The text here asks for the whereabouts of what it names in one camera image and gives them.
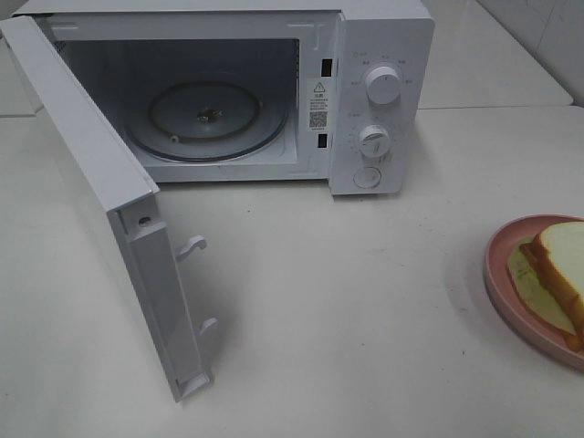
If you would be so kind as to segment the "round white door button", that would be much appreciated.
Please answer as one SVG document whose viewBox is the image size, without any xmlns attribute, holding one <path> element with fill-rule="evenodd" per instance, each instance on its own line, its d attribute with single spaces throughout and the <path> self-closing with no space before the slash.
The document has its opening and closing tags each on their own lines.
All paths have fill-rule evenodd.
<svg viewBox="0 0 584 438">
<path fill-rule="evenodd" d="M 355 172 L 353 182 L 361 189 L 372 189 L 381 182 L 381 172 L 375 167 L 364 167 Z"/>
</svg>

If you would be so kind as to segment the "white microwave knob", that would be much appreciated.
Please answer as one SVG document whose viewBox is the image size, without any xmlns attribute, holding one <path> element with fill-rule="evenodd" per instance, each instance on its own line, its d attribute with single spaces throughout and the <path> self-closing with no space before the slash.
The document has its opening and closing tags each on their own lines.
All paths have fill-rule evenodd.
<svg viewBox="0 0 584 438">
<path fill-rule="evenodd" d="M 368 98 L 377 105 L 392 104 L 401 95 L 401 83 L 401 74 L 392 65 L 377 65 L 365 77 Z"/>
<path fill-rule="evenodd" d="M 381 125 L 369 125 L 359 133 L 359 149 L 366 158 L 377 159 L 391 149 L 389 132 Z"/>
</svg>

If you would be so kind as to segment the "white microwave door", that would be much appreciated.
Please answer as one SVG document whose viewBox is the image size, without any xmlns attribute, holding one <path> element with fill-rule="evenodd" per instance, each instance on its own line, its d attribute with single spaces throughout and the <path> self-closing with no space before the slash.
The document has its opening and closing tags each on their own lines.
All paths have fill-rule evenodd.
<svg viewBox="0 0 584 438">
<path fill-rule="evenodd" d="M 212 380 L 199 342 L 217 321 L 193 323 L 178 269 L 206 241 L 196 235 L 172 247 L 157 204 L 159 187 L 35 20 L 6 19 L 1 34 L 83 224 L 106 262 L 133 286 L 179 402 Z"/>
</svg>

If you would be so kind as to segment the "pink round plate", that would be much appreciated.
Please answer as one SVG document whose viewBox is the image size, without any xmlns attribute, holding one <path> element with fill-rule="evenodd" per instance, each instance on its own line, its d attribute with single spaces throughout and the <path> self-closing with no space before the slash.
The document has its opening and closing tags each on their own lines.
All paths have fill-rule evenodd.
<svg viewBox="0 0 584 438">
<path fill-rule="evenodd" d="M 533 237 L 553 224 L 578 220 L 573 216 L 536 214 L 504 224 L 492 235 L 485 248 L 483 274 L 493 307 L 522 340 L 556 362 L 582 371 L 583 352 L 570 350 L 558 329 L 522 304 L 507 269 L 507 259 L 520 240 Z"/>
</svg>

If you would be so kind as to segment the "white bread sandwich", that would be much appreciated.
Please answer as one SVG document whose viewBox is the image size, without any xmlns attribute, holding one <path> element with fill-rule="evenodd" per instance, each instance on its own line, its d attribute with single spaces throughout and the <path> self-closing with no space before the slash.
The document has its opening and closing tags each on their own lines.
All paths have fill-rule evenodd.
<svg viewBox="0 0 584 438">
<path fill-rule="evenodd" d="M 555 329 L 569 350 L 582 350 L 583 223 L 553 224 L 519 241 L 506 267 L 530 314 Z"/>
</svg>

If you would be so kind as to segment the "glass microwave turntable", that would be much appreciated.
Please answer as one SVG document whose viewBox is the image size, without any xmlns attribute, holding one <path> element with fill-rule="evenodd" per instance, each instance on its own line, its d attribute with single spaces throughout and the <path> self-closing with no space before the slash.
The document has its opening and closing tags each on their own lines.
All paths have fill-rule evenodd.
<svg viewBox="0 0 584 438">
<path fill-rule="evenodd" d="M 125 128 L 138 146 L 161 159 L 219 162 L 267 145 L 287 116 L 285 96 L 258 96 L 238 84 L 197 80 L 136 100 Z"/>
</svg>

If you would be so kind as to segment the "white microwave oven body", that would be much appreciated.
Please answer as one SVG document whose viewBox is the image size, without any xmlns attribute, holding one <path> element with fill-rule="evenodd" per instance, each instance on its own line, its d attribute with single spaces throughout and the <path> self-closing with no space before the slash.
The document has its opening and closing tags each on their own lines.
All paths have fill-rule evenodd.
<svg viewBox="0 0 584 438">
<path fill-rule="evenodd" d="M 397 193 L 433 40 L 419 1 L 28 1 L 31 17 L 156 183 L 322 180 L 335 195 Z M 377 65 L 401 74 L 389 105 L 368 98 Z M 278 136 L 239 158 L 204 163 L 156 157 L 129 136 L 134 102 L 180 83 L 226 81 L 287 97 Z M 366 158 L 359 133 L 381 125 L 391 149 Z M 361 189 L 355 172 L 381 182 Z"/>
</svg>

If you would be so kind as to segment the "white adjacent table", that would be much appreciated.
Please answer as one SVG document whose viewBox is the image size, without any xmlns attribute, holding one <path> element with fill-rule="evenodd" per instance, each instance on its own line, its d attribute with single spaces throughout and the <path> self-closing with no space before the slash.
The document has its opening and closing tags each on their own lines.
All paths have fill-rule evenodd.
<svg viewBox="0 0 584 438">
<path fill-rule="evenodd" d="M 425 1 L 435 29 L 421 110 L 569 106 L 573 98 L 476 1 Z"/>
</svg>

